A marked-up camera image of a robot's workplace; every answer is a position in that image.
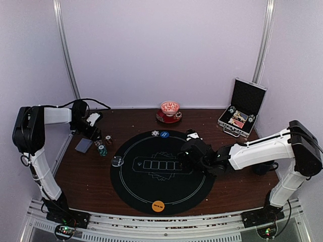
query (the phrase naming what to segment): brown tabletop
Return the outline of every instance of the brown tabletop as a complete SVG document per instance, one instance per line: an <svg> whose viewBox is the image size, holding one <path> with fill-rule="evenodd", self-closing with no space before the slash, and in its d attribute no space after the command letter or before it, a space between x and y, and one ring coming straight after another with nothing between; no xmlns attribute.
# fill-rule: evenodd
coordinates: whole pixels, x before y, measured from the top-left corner
<svg viewBox="0 0 323 242"><path fill-rule="evenodd" d="M112 135L113 145L107 146L108 155L101 157L92 145L86 154L75 147L81 135L72 138L58 168L55 179L64 191L69 206L74 209L117 215L149 216L126 203L116 194L110 181L111 159L117 149L131 137L151 130L196 130L204 142L219 147L233 144L236 139L217 128L222 109L183 109L179 123L166 125L157 122L157 109L114 109L102 111L104 118L97 124L102 135ZM257 139L252 131L249 140ZM176 216L219 214L261 207L266 194L278 183L275 172L255 175L250 167L216 179L206 199Z"/></svg>

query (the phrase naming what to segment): open case lid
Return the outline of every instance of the open case lid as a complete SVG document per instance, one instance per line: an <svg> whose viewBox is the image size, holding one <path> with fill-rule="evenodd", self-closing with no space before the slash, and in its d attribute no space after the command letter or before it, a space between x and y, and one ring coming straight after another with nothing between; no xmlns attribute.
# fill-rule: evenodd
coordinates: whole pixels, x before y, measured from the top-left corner
<svg viewBox="0 0 323 242"><path fill-rule="evenodd" d="M236 79L231 106L247 115L258 115L267 88L253 82Z"/></svg>

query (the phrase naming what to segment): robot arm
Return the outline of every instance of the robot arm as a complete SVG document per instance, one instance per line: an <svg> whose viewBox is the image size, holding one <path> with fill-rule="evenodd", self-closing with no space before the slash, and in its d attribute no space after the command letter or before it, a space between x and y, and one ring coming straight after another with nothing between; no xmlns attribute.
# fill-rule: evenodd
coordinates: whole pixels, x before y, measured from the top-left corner
<svg viewBox="0 0 323 242"><path fill-rule="evenodd" d="M288 171L275 188L269 191L265 206L259 212L243 213L245 227L272 221L281 212L290 196L303 182L322 170L317 139L300 122L291 121L289 127L274 135L252 142L221 147L214 152L194 131L188 133L179 158L183 166L222 175L228 168L240 170L268 161L291 158Z"/></svg>
<svg viewBox="0 0 323 242"><path fill-rule="evenodd" d="M76 100L71 109L48 106L21 107L13 132L13 142L29 166L34 181L38 184L43 201L49 211L47 219L58 223L76 221L77 227L86 228L89 214L69 209L67 199L57 185L45 156L45 125L70 124L70 129L97 141L101 130L95 123L102 113L93 113L85 118L87 104Z"/></svg>

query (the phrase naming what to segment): poker mat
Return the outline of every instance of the poker mat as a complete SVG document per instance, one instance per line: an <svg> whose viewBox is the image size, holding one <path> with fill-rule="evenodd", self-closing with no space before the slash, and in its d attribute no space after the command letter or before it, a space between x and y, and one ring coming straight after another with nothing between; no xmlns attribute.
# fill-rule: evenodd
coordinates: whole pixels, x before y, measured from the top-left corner
<svg viewBox="0 0 323 242"><path fill-rule="evenodd" d="M139 134L124 143L111 166L111 182L119 197L132 208L153 215L174 215L202 202L214 177L181 168L177 159L186 134L158 130Z"/></svg>

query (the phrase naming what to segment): white wall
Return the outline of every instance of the white wall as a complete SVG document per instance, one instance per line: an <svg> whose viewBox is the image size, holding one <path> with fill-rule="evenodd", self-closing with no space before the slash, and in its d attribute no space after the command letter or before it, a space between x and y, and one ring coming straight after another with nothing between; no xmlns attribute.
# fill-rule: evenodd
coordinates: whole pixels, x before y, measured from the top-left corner
<svg viewBox="0 0 323 242"><path fill-rule="evenodd" d="M301 121L323 146L323 1L278 0L262 85L268 87L257 129L261 136ZM281 162L280 175L288 164ZM297 196L314 241L322 241L323 172L306 182Z"/></svg>
<svg viewBox="0 0 323 242"><path fill-rule="evenodd" d="M31 198L40 194L12 142L18 110L73 99L52 1L1 0L0 53L0 240L14 242ZM68 129L47 127L45 148L50 167Z"/></svg>
<svg viewBox="0 0 323 242"><path fill-rule="evenodd" d="M225 107L251 81L266 0L67 0L62 12L82 97L111 107Z"/></svg>

